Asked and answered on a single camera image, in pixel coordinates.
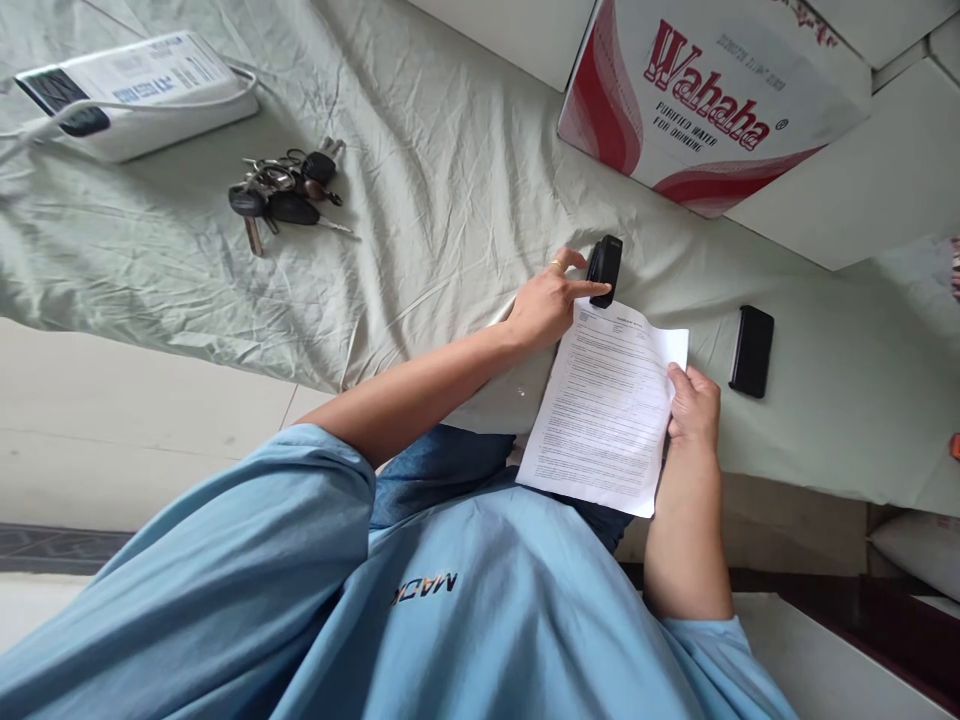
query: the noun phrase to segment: t-shirt sleeve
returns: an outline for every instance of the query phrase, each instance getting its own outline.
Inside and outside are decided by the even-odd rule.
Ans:
[[[239,688],[269,696],[366,560],[375,481],[325,431],[284,430],[163,510],[0,656],[0,717],[233,717],[251,701]]]
[[[740,718],[797,718],[773,678],[753,656],[738,618],[723,622],[661,622],[683,648],[684,655],[701,671],[690,680],[708,709],[719,693]]]

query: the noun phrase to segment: cable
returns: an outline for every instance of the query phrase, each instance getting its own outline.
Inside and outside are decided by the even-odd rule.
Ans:
[[[240,100],[241,98],[244,98],[252,93],[254,88],[260,84],[260,79],[249,70],[244,70],[243,68],[238,68],[234,65],[227,65],[227,67],[240,77],[246,78],[247,85],[242,90],[239,90],[229,97],[221,98],[220,100],[209,100],[206,102],[187,103],[182,105],[128,105],[125,103],[107,102],[104,100],[78,100],[77,102],[70,103],[65,108],[53,115],[49,120],[31,130],[26,130],[20,133],[0,133],[0,139],[11,140],[14,137],[17,138],[16,142],[14,142],[12,146],[6,148],[3,152],[0,152],[0,165],[3,165],[11,158],[19,155],[21,152],[26,150],[30,146],[30,143],[32,143],[34,140],[39,140],[48,132],[58,128],[73,115],[82,110],[87,110],[89,108],[142,110],[144,112],[202,110],[203,108],[220,107],[221,105],[228,105],[232,102],[236,102],[237,100]]]

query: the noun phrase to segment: wahaha logo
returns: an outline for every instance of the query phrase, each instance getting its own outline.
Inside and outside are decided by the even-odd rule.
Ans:
[[[661,20],[653,57],[643,77],[661,90],[666,90],[670,83],[674,83],[673,96],[677,100],[697,115],[707,118],[724,135],[729,135],[747,150],[753,151],[770,134],[770,126],[757,122],[757,116],[751,112],[757,104],[747,100],[740,107],[736,100],[724,95],[717,84],[721,77],[718,72],[711,72],[707,81],[703,82],[703,75],[690,67],[690,63],[703,55],[703,50],[691,45],[689,54],[681,61],[680,56],[686,45],[687,38],[674,30],[666,20]]]

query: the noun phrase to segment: light blue t-shirt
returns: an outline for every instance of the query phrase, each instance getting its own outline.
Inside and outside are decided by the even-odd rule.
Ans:
[[[508,486],[371,533],[375,483],[280,433],[0,657],[0,717],[795,717],[736,619],[658,622],[572,508]]]

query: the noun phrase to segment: bed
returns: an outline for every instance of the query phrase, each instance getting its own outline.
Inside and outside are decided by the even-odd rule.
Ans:
[[[189,28],[254,70],[261,112],[99,165],[47,148],[0,172],[0,314],[340,392],[494,321],[555,249],[623,238],[618,299],[689,327],[723,386],[744,303],[777,322],[765,400],[725,391],[721,462],[877,503],[960,515],[960,363],[890,273],[828,273],[703,220],[556,137],[562,96],[403,0],[0,5],[0,130],[36,116],[10,76]],[[331,219],[264,233],[225,201],[241,157],[342,138]],[[551,356],[448,422],[532,427]]]

